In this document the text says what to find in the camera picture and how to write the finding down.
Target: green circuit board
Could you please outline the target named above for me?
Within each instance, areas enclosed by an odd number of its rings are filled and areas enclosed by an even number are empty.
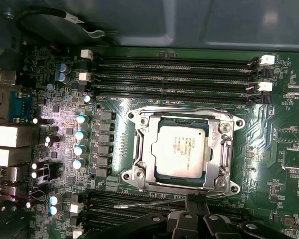
[[[103,189],[115,192],[139,194],[136,188],[121,181],[119,175],[124,169],[132,165],[134,125],[125,118],[127,111],[147,105],[182,106],[182,107],[215,107],[227,109],[229,112],[246,121],[244,129],[239,130],[234,137],[234,152],[232,160],[231,178],[241,186],[241,192],[235,197],[221,200],[239,208],[247,208],[262,218],[270,226],[291,237],[299,238],[299,53],[271,53],[252,51],[222,51],[222,50],[191,50],[191,49],[158,49],[158,48],[109,48],[96,47],[93,51],[102,56],[146,56],[157,57],[161,54],[173,54],[179,58],[202,59],[230,59],[250,60],[264,54],[275,55],[272,103],[253,106],[231,105],[232,95],[228,97],[228,104],[210,104],[187,102],[182,100],[162,101],[158,99],[139,99],[122,97],[98,97],[94,104],[86,105],[82,100],[83,94],[71,89],[71,85],[56,84],[53,91],[47,91],[48,83],[55,81],[55,64],[60,60],[70,66],[77,63],[79,53],[77,49],[70,49],[69,56],[56,59],[46,48],[35,47],[27,52],[27,58],[33,60],[32,79],[35,79],[33,95],[36,100],[33,105],[34,114],[53,119],[54,127],[58,127],[58,134],[62,141],[58,146],[49,149],[38,147],[35,149],[35,159],[51,159],[61,162],[63,172],[60,178],[52,184],[51,195],[55,192],[84,192],[86,189]],[[78,74],[70,73],[77,81]],[[58,112],[53,107],[59,106]],[[115,120],[101,120],[100,123],[113,123],[115,130],[111,175],[107,178],[92,176],[96,167],[88,163],[87,167],[74,170],[71,167],[75,159],[73,146],[77,145],[73,135],[66,133],[68,128],[83,129],[92,134],[94,125],[82,128],[76,123],[78,114],[93,116],[99,112],[114,112]],[[44,138],[51,130],[43,127],[41,137]],[[90,138],[81,144],[88,148],[94,147]],[[56,152],[57,158],[51,158]],[[91,162],[93,151],[85,156]],[[144,192],[144,194],[175,198],[179,196]],[[63,209],[69,210],[70,202],[63,202]],[[48,205],[38,205],[32,209],[35,217],[31,222],[32,239],[61,239],[71,236],[69,218],[62,214],[48,215]]]

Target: chip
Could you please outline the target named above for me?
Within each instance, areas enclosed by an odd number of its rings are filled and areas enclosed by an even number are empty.
[[[67,180],[68,184],[74,184],[75,183],[75,177],[74,176],[68,176]]]
[[[57,113],[59,111],[60,111],[60,106],[59,105],[52,106],[52,112]]]
[[[152,146],[158,174],[179,178],[201,178],[205,131],[199,128],[163,126]]]
[[[72,193],[71,193],[71,192],[65,192],[65,193],[64,193],[64,197],[65,197],[65,198],[71,198],[71,196],[72,196]]]
[[[273,214],[273,223],[280,222],[280,216],[278,214]]]
[[[85,92],[85,89],[86,89],[86,85],[79,85],[78,86],[78,92],[83,93],[83,92]]]
[[[40,105],[40,106],[46,105],[46,99],[43,98],[43,97],[39,97],[38,98],[38,105]]]
[[[57,152],[51,152],[51,158],[57,158],[58,153]]]
[[[291,227],[295,223],[295,219],[292,216],[283,216],[283,225]]]
[[[65,218],[69,218],[69,217],[71,216],[70,211],[63,211],[63,216],[64,216]]]
[[[71,88],[72,88],[73,90],[77,90],[77,89],[79,88],[79,83],[78,83],[78,82],[73,82],[73,83],[71,84]]]
[[[65,130],[65,134],[67,134],[67,135],[73,135],[73,133],[74,133],[74,129],[72,129],[72,128],[67,128]]]
[[[271,202],[277,202],[278,201],[278,196],[277,195],[271,195],[270,196],[270,201]]]

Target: black ram slot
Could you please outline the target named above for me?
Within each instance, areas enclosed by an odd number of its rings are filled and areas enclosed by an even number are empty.
[[[165,89],[175,89],[175,90],[185,90],[185,91],[202,91],[202,92],[232,92],[232,93],[254,93],[257,89],[256,85],[237,85],[237,84],[204,84],[204,83],[181,83],[181,82],[161,82],[161,81],[133,81],[133,80],[114,80],[107,79],[102,80],[101,84],[106,84],[107,86],[137,86],[137,87],[162,87]]]
[[[194,101],[194,102],[205,102],[205,103],[220,103],[220,104],[243,104],[253,105],[259,104],[260,99],[256,96],[251,97],[215,97],[215,96],[201,96],[201,95],[182,95],[181,93],[156,93],[156,92],[137,92],[137,91],[120,91],[120,90],[109,90],[98,88],[95,91],[98,96],[109,96],[109,97],[131,97],[131,98],[152,98],[161,100],[179,100],[179,101]]]
[[[109,62],[131,62],[140,64],[150,64],[150,63],[179,63],[179,64],[200,64],[206,66],[214,67],[230,67],[230,68],[244,68],[250,69],[254,65],[259,63],[258,58],[254,58],[250,61],[239,61],[239,60],[224,60],[224,59],[189,59],[189,58],[156,58],[156,57],[104,57],[102,61],[97,61],[98,63],[109,63]]]
[[[246,73],[233,73],[233,72],[192,72],[192,71],[182,71],[182,70],[169,70],[163,71],[160,69],[121,69],[116,68],[115,70],[102,69],[99,74],[138,74],[146,76],[160,76],[160,77],[182,77],[182,78],[200,78],[200,79],[211,79],[211,80],[224,80],[224,81],[251,81],[253,76]]]
[[[155,208],[155,207],[134,207],[134,208],[126,208],[126,209],[115,209],[113,206],[117,204],[117,202],[105,202],[105,201],[91,201],[93,204],[90,208],[95,211],[107,211],[107,212],[113,212],[113,213],[120,213],[124,215],[130,215],[130,216],[142,216],[147,213],[153,212],[153,213],[160,213],[162,215],[168,215],[171,210],[168,209],[162,209],[162,208]]]

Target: ram slot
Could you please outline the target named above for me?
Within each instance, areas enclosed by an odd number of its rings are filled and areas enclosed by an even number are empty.
[[[210,81],[193,81],[193,82],[164,82],[164,81],[149,81],[149,80],[117,80],[117,79],[104,79],[97,83],[106,84],[108,86],[138,86],[138,87],[162,87],[171,90],[184,90],[184,91],[202,91],[202,92],[231,92],[231,93],[255,93],[257,91],[257,83],[254,84],[224,84],[213,83]]]
[[[254,75],[245,72],[216,72],[216,71],[184,71],[184,70],[162,70],[162,69],[127,69],[113,68],[100,69],[97,75],[116,74],[116,75],[145,75],[159,77],[181,77],[181,78],[202,78],[224,81],[251,81],[255,78]]]
[[[184,93],[171,93],[171,92],[144,92],[134,90],[117,90],[97,88],[94,90],[94,94],[104,97],[125,97],[125,98],[150,98],[166,101],[188,101],[188,102],[205,102],[205,103],[219,103],[219,104],[231,104],[231,105],[254,105],[254,104],[270,104],[271,100],[266,98],[263,102],[259,96],[247,96],[247,97],[233,97],[233,96],[202,96],[202,95],[189,95]]]
[[[200,67],[252,69],[259,63],[258,58],[250,61],[224,59],[189,59],[189,58],[155,58],[155,57],[105,57],[97,63],[131,63],[131,64],[190,64]]]

